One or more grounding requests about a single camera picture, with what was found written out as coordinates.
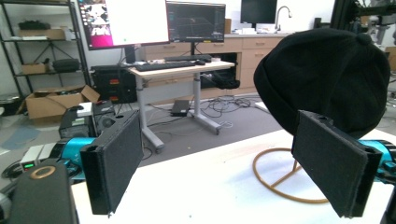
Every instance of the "black hat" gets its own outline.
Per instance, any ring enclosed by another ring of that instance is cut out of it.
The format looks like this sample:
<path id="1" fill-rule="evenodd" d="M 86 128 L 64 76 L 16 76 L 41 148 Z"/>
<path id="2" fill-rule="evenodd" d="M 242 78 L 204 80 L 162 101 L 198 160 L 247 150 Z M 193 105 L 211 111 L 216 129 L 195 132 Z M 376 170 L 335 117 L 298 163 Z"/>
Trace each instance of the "black hat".
<path id="1" fill-rule="evenodd" d="M 254 83 L 289 133 L 298 110 L 306 110 L 360 138 L 385 112 L 389 76 L 388 59 L 370 36 L 320 28 L 283 38 L 259 63 Z"/>

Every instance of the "standing desk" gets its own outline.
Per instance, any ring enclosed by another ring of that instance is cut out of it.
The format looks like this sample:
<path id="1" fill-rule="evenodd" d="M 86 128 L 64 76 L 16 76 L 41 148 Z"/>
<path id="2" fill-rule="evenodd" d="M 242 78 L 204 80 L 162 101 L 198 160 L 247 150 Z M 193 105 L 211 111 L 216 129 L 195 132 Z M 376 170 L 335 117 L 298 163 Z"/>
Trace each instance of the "standing desk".
<path id="1" fill-rule="evenodd" d="M 383 139 L 396 145 L 396 137 L 373 130 L 365 139 Z M 72 186 L 79 221 L 84 223 L 379 223 L 393 186 L 374 182 L 363 217 L 340 218 L 329 203 L 298 203 L 264 187 L 252 170 L 254 158 L 273 147 L 291 147 L 292 136 L 277 131 L 229 145 L 139 167 L 131 178 L 116 213 L 92 215 L 85 183 Z M 288 152 L 262 157 L 257 168 L 268 182 L 289 172 Z M 280 186 L 287 193 L 321 198 L 318 187 L 302 169 Z"/>
<path id="2" fill-rule="evenodd" d="M 198 121 L 208 125 L 216 134 L 219 134 L 221 126 L 211 119 L 208 119 L 201 114 L 200 99 L 201 99 L 201 72 L 215 71 L 220 69 L 228 69 L 234 66 L 233 63 L 227 62 L 213 62 L 206 65 L 196 65 L 192 67 L 163 69 L 147 72 L 139 72 L 135 68 L 130 68 L 129 71 L 135 75 L 136 78 L 136 94 L 137 102 L 141 110 L 140 122 L 142 133 L 153 144 L 158 152 L 164 147 L 161 141 L 147 126 L 145 108 L 146 104 L 160 102 L 167 99 L 175 99 L 181 96 L 194 95 L 194 109 L 189 111 Z M 193 74 L 192 81 L 179 82 L 155 87 L 145 87 L 143 85 L 144 79 L 159 78 L 159 77 L 174 77 Z"/>

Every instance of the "white desk leg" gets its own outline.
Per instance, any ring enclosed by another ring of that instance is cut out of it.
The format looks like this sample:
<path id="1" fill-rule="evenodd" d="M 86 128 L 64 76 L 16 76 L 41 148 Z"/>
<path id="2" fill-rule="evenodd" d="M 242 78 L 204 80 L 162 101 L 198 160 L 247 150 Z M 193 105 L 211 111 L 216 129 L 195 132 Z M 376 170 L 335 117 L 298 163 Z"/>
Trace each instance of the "white desk leg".
<path id="1" fill-rule="evenodd" d="M 201 77 L 199 73 L 194 74 L 194 83 L 193 83 L 193 88 L 194 88 L 194 111 L 192 115 L 201 123 L 204 125 L 208 125 L 210 128 L 213 129 L 213 131 L 216 134 L 219 134 L 219 131 L 221 129 L 221 125 L 217 124 L 215 121 L 205 117 L 204 115 L 201 114 L 201 108 L 200 108 L 200 103 L 201 103 Z"/>
<path id="2" fill-rule="evenodd" d="M 152 145 L 155 146 L 156 152 L 160 152 L 160 149 L 164 147 L 163 141 L 161 141 L 147 126 L 146 120 L 146 104 L 144 101 L 143 95 L 143 78 L 136 76 L 136 94 L 137 94 L 137 103 L 140 108 L 140 126 L 142 129 L 142 133 L 147 137 L 147 139 L 151 142 Z"/>

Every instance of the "computer monitor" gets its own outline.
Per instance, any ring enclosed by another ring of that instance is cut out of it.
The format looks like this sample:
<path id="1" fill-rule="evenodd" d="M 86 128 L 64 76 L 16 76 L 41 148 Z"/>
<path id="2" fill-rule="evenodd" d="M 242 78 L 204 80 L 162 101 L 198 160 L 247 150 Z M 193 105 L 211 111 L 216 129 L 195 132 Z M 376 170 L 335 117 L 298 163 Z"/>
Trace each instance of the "computer monitor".
<path id="1" fill-rule="evenodd" d="M 172 42 L 224 42 L 225 5 L 167 2 Z"/>
<path id="2" fill-rule="evenodd" d="M 277 0 L 241 0 L 241 23 L 275 23 Z"/>
<path id="3" fill-rule="evenodd" d="M 89 50 L 169 43 L 165 0 L 78 0 Z"/>

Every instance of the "sink faucet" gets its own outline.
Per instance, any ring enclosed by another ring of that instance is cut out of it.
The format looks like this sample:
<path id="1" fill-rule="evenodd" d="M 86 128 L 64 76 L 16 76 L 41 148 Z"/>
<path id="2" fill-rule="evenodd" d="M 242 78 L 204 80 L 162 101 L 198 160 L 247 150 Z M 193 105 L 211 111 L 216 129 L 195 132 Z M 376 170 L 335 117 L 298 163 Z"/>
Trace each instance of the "sink faucet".
<path id="1" fill-rule="evenodd" d="M 275 34 L 276 34 L 278 31 L 280 31 L 280 25 L 278 24 L 278 22 L 279 22 L 279 12 L 280 12 L 280 10 L 282 10 L 282 8 L 287 8 L 287 9 L 288 9 L 289 18 L 291 18 L 290 9 L 289 9 L 288 7 L 285 7 L 285 6 L 280 7 L 280 8 L 277 10 L 277 13 L 276 13 Z"/>

